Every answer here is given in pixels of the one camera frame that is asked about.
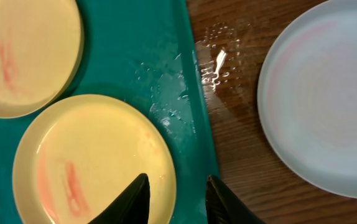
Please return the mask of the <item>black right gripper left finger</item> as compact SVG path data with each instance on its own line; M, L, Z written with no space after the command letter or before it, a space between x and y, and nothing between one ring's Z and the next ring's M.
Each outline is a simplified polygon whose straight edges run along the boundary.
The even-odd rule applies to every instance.
M89 224L148 224L150 197L149 178L141 173Z

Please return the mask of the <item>light blue plate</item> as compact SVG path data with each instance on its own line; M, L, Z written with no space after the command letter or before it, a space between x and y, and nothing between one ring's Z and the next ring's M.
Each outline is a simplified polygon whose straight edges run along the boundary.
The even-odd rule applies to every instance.
M291 171L357 198L357 0L323 2L283 30L261 68L257 108Z

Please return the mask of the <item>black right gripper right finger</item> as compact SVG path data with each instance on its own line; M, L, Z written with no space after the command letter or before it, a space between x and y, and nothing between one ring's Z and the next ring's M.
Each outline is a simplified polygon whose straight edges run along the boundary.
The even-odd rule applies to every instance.
M210 175L205 195L208 224L264 224L217 176Z

